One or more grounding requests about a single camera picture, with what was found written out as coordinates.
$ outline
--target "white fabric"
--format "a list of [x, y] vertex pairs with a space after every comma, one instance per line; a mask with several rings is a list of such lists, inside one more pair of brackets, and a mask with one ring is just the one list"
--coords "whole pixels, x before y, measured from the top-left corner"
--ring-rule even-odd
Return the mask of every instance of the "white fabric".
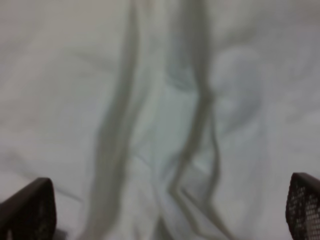
[[291, 239], [290, 176], [320, 177], [319, 14], [2, 1], [0, 199], [52, 178], [72, 239]]

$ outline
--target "white bedsheet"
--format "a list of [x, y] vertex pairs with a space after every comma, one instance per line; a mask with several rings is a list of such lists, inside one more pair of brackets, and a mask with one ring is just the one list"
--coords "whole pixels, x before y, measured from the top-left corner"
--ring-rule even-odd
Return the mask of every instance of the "white bedsheet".
[[[167, 191], [184, 144], [194, 146], [206, 63], [214, 105], [192, 135], [201, 140], [182, 190], [201, 198], [213, 176], [215, 217], [185, 202], [207, 235], [291, 239], [291, 174], [320, 178], [320, 6], [207, 1], [204, 21], [198, 3], [182, 2], [0, 2], [0, 201], [46, 176], [58, 227], [85, 239], [160, 240], [162, 224], [174, 240], [206, 239]], [[208, 35], [190, 30], [199, 39], [188, 45], [185, 29], [205, 23]]]

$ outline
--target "white sheet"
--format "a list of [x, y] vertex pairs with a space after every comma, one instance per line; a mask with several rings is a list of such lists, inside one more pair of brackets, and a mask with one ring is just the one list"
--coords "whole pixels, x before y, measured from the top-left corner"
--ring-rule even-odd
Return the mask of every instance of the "white sheet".
[[[199, 3], [187, 3], [0, 3], [0, 199], [48, 176], [58, 226], [85, 230], [85, 239], [161, 239], [163, 228], [174, 240], [203, 239], [166, 186], [193, 116], [201, 116], [197, 101], [206, 105], [197, 81], [207, 63], [203, 93], [215, 93], [214, 105], [187, 145], [192, 150], [201, 139], [182, 183], [200, 199], [209, 176], [218, 177], [213, 219], [185, 199], [200, 232], [291, 239], [284, 214], [290, 176], [320, 177], [319, 4], [208, 1], [204, 20]], [[113, 164], [121, 159], [123, 169]]]

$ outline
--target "wrinkled cloth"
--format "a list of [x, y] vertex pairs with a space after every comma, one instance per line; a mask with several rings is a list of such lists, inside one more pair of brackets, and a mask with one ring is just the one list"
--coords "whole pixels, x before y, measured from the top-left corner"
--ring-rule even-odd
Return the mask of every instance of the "wrinkled cloth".
[[320, 177], [320, 6], [0, 3], [0, 199], [38, 176], [77, 240], [291, 239]]

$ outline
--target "black mesh object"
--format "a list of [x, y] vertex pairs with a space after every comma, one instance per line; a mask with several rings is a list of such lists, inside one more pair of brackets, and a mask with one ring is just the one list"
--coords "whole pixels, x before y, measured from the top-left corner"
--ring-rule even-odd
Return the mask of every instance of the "black mesh object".
[[0, 204], [0, 240], [51, 240], [57, 224], [53, 183], [38, 178]]
[[306, 173], [291, 177], [285, 211], [293, 240], [320, 240], [320, 181]]

